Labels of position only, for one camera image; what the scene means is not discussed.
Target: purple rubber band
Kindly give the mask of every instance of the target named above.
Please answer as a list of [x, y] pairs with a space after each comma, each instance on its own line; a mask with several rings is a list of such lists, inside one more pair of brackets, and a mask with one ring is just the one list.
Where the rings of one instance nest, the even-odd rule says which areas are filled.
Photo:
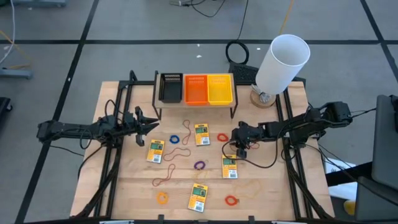
[[[198, 167], [197, 167], [198, 164], [203, 164], [203, 166], [202, 166], [201, 168], [198, 168]], [[197, 169], [197, 170], [202, 170], [202, 169], [205, 168], [205, 166], [206, 166], [205, 162], [203, 162], [203, 161], [198, 161], [198, 162], [195, 163], [195, 165], [193, 165], [193, 168], [195, 168], [195, 169]]]

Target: orange tray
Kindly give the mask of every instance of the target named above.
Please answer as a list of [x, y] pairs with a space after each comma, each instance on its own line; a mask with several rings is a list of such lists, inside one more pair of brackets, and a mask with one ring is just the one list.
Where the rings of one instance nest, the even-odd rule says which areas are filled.
[[185, 75], [185, 103], [190, 106], [208, 104], [207, 75]]

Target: yellow tray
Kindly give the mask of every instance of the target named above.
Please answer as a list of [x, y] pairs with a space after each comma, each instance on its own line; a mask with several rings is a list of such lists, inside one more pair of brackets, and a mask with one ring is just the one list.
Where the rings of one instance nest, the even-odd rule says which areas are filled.
[[231, 75], [207, 75], [207, 95], [210, 105], [232, 102]]

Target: blue rubber band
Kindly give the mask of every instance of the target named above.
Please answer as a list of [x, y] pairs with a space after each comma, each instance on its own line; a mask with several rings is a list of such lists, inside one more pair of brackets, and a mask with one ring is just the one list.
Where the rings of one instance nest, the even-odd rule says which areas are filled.
[[172, 136], [170, 136], [170, 142], [173, 144], [177, 144], [180, 142], [180, 138], [178, 136], [176, 136], [175, 134], [173, 134]]

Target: black tray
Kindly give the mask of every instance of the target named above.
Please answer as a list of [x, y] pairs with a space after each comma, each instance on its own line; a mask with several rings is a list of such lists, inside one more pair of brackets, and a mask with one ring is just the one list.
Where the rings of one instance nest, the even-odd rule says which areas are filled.
[[160, 74], [159, 100], [163, 103], [181, 102], [182, 79], [182, 73]]

